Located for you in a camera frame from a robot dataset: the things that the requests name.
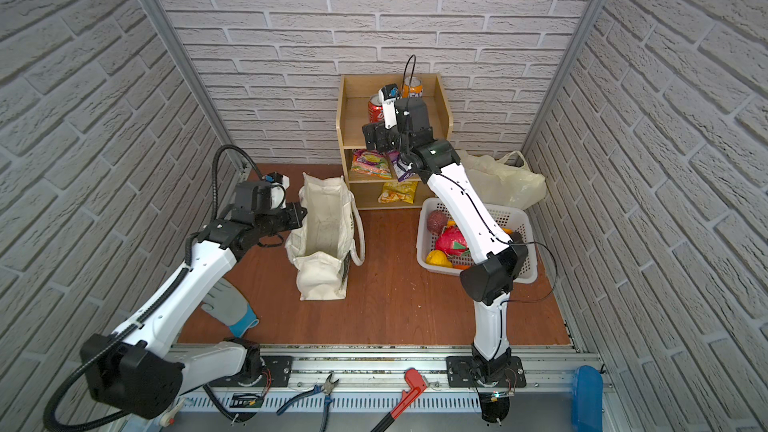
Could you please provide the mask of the red cola can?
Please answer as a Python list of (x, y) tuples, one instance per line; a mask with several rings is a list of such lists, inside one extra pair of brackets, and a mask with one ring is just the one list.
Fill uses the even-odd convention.
[(368, 101), (368, 117), (370, 123), (384, 120), (383, 103), (379, 94), (371, 96)]

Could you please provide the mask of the colourful candy snack bag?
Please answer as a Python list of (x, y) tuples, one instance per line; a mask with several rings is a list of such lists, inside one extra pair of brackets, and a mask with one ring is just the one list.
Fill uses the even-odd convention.
[(391, 179), (389, 159), (375, 151), (356, 150), (353, 153), (350, 171), (381, 179)]

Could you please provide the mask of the purple snack bag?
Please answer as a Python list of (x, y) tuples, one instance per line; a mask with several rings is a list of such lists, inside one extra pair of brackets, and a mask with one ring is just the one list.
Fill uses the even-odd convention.
[(397, 151), (389, 151), (387, 158), (391, 164), (393, 176), (398, 182), (405, 182), (408, 180), (418, 180), (418, 174), (412, 169), (412, 166), (406, 163)]

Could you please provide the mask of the white floral canvas tote bag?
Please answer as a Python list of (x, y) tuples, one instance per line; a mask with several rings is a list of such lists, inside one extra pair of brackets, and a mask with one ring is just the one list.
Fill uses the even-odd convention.
[(302, 226), (286, 241), (289, 261), (297, 269), (302, 301), (343, 300), (349, 268), (365, 261), (365, 236), (354, 194), (341, 177), (303, 175), (300, 205), (307, 209)]

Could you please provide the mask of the yellow chips bag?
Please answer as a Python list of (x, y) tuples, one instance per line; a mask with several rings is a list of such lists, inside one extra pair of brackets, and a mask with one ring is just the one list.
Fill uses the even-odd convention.
[(379, 204), (405, 203), (413, 205), (418, 184), (415, 181), (387, 182), (382, 186), (377, 201)]

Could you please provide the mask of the cream plastic grocery bag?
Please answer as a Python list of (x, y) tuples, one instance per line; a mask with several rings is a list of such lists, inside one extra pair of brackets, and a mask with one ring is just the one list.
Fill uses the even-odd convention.
[(512, 151), (494, 159), (457, 151), (468, 179), (484, 204), (525, 210), (547, 195), (546, 179), (532, 172), (524, 155)]

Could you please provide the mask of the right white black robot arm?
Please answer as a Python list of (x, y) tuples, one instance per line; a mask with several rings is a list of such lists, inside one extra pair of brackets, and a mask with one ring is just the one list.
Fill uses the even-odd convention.
[(513, 281), (528, 257), (528, 246), (515, 242), (496, 223), (472, 187), (454, 147), (437, 139), (420, 97), (386, 98), (379, 93), (383, 119), (363, 127), (366, 148), (394, 150), (442, 201), (462, 233), (473, 265), (460, 282), (474, 301), (476, 332), (471, 364), (477, 380), (490, 384), (511, 366), (507, 306)]

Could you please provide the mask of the orange Fanta can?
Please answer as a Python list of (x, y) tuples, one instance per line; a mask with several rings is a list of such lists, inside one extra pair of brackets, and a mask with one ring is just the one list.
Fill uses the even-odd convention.
[(410, 97), (422, 97), (423, 96), (423, 83), (421, 79), (417, 76), (407, 76), (404, 79), (403, 85), (401, 87), (401, 97), (402, 98), (410, 98)]

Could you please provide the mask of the wooden shelf unit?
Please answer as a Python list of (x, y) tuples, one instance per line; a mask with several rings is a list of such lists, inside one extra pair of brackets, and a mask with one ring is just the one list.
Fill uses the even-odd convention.
[[(427, 104), (434, 135), (437, 138), (449, 139), (453, 133), (454, 121), (444, 88), (444, 80), (439, 74), (421, 74), (419, 79), (423, 84), (422, 97)], [(396, 74), (343, 74), (341, 76), (336, 114), (338, 146), (344, 179), (355, 195), (359, 210), (419, 209), (426, 199), (433, 196), (431, 190), (415, 177), (413, 181), (418, 184), (418, 188), (412, 204), (380, 203), (378, 198), (387, 181), (351, 170), (354, 152), (365, 148), (363, 127), (369, 123), (370, 98), (383, 86), (400, 81), (400, 77)]]

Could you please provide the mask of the grey blue work glove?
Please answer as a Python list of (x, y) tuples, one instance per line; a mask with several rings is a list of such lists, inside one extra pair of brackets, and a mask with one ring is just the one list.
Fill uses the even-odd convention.
[(201, 309), (242, 338), (259, 324), (259, 318), (243, 294), (224, 278), (219, 279), (201, 302)]

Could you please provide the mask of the dark red round fruit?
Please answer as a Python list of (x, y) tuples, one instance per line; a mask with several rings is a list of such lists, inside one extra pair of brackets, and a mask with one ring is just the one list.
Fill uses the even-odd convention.
[(426, 219), (426, 227), (427, 230), (436, 236), (440, 236), (443, 233), (443, 230), (448, 224), (448, 217), (447, 215), (440, 211), (440, 210), (434, 210), (430, 212)]

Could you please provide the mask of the pink dragon fruit toy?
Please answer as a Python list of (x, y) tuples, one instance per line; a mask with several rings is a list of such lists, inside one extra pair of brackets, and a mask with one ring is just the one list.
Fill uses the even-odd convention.
[(462, 256), (469, 252), (468, 243), (456, 225), (443, 230), (435, 242), (435, 249), (450, 257)]

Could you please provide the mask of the yellow lemon toy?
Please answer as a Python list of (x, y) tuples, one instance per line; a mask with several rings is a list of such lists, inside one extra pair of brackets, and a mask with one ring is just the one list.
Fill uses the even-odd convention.
[(440, 250), (433, 250), (428, 253), (425, 262), (430, 266), (452, 268), (453, 264), (448, 256)]

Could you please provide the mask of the white plastic basket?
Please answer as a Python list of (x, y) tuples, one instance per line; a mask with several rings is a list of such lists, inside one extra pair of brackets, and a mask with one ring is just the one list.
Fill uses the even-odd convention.
[[(522, 236), (525, 243), (530, 242), (528, 248), (528, 257), (523, 262), (518, 277), (514, 280), (516, 284), (532, 284), (538, 277), (538, 259), (536, 246), (533, 244), (534, 237), (532, 227), (527, 214), (516, 208), (487, 205), (491, 217), (504, 230), (517, 232)], [(452, 218), (447, 207), (438, 198), (428, 198), (424, 201), (419, 218), (418, 236), (416, 241), (416, 257), (419, 265), (429, 272), (444, 275), (458, 276), (460, 272), (474, 264), (469, 252), (462, 256), (450, 257), (450, 267), (432, 265), (427, 262), (427, 256), (436, 249), (436, 243), (439, 235), (432, 234), (427, 229), (427, 219), (434, 211), (443, 212), (449, 219)]]

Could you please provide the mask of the aluminium mounting rail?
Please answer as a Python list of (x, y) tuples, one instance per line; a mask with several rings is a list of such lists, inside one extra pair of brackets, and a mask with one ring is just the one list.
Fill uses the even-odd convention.
[(260, 362), (265, 370), (257, 379), (221, 377), (211, 388), (233, 412), (272, 413), (331, 378), (338, 383), (333, 412), (378, 413), (397, 405), (408, 389), (405, 375), (414, 369), (426, 390), (409, 411), (472, 413), (479, 411), (482, 394), (510, 400), (533, 393), (568, 394), (579, 368), (603, 367), (599, 355), (566, 346), (521, 347), (511, 354), (512, 363), (499, 378), (482, 381), (466, 347), (265, 345)]

